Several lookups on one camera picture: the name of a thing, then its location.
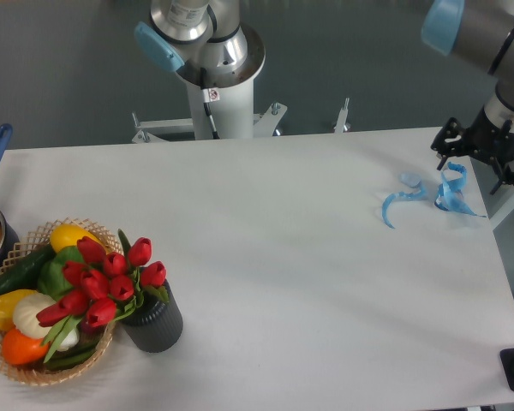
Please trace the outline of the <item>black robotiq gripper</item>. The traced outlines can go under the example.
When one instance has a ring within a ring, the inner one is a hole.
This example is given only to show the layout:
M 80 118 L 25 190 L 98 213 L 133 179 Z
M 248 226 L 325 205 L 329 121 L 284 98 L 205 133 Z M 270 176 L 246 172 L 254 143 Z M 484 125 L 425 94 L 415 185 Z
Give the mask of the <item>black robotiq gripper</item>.
M 439 158 L 437 170 L 442 170 L 449 158 L 471 156 L 487 163 L 491 161 L 498 177 L 490 195 L 503 186 L 514 187 L 514 170 L 508 164 L 514 160 L 514 111 L 504 106 L 488 110 L 483 107 L 469 128 L 451 117 L 434 137 L 430 148 Z

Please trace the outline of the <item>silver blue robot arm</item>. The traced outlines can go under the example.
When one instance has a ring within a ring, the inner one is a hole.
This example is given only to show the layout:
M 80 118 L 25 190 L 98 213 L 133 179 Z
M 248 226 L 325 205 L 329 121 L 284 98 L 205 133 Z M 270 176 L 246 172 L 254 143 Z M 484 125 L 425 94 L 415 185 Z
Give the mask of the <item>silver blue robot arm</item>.
M 431 148 L 442 164 L 469 156 L 489 165 L 497 186 L 514 186 L 514 14 L 486 1 L 435 1 L 421 29 L 422 41 L 496 78 L 492 97 L 467 128 L 450 118 Z

